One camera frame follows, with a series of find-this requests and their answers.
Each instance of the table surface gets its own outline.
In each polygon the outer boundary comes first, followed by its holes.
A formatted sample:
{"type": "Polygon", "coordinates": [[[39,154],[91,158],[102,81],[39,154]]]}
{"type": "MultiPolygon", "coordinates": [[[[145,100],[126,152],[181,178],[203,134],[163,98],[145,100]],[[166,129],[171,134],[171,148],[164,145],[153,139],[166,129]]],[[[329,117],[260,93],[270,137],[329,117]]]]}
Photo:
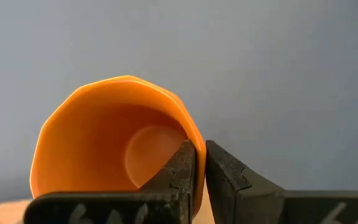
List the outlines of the table surface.
{"type": "MultiPolygon", "coordinates": [[[[20,200],[15,202],[0,203],[0,224],[16,224],[22,216],[26,206],[31,200],[20,200]]],[[[204,187],[203,203],[193,224],[214,224],[211,204],[209,202],[208,191],[204,187]]]]}

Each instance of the clamp jaw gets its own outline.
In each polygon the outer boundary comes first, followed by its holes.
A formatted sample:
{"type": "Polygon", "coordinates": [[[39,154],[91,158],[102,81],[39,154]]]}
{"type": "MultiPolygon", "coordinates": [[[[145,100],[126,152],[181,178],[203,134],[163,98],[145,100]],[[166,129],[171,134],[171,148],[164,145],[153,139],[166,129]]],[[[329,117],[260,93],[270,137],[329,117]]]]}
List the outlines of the clamp jaw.
{"type": "MultiPolygon", "coordinates": [[[[214,141],[206,141],[206,184],[216,224],[358,224],[358,192],[286,191],[214,141]]],[[[184,141],[136,192],[57,192],[36,198],[24,224],[190,224],[196,149],[184,141]]]]}

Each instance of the gray wall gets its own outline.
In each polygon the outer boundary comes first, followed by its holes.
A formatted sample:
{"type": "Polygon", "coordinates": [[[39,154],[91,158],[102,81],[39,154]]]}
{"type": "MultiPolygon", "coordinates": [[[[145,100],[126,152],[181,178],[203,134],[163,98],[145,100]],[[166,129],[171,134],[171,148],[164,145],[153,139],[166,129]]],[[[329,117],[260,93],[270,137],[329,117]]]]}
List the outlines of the gray wall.
{"type": "Polygon", "coordinates": [[[0,0],[0,200],[30,196],[48,115],[122,74],[287,189],[358,189],[358,1],[0,0]]]}

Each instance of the orange plastic cup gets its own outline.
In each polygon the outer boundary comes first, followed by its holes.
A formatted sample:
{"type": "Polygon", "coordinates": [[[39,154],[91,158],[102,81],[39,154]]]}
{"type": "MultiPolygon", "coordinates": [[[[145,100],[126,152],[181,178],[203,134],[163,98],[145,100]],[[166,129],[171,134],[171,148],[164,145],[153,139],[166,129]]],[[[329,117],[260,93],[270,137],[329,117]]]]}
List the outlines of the orange plastic cup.
{"type": "Polygon", "coordinates": [[[133,76],[82,86],[41,128],[30,174],[32,195],[137,190],[185,139],[197,149],[196,214],[206,146],[179,97],[133,76]]]}

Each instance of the orange cup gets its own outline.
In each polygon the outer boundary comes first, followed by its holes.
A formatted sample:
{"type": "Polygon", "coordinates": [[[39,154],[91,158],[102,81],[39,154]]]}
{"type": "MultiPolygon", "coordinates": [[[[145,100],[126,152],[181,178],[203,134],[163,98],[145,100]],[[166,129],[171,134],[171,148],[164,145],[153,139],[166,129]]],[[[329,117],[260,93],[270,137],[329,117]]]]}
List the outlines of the orange cup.
{"type": "Polygon", "coordinates": [[[137,190],[185,139],[197,149],[196,214],[206,146],[179,97],[129,75],[79,87],[41,128],[30,174],[32,195],[137,190]]]}

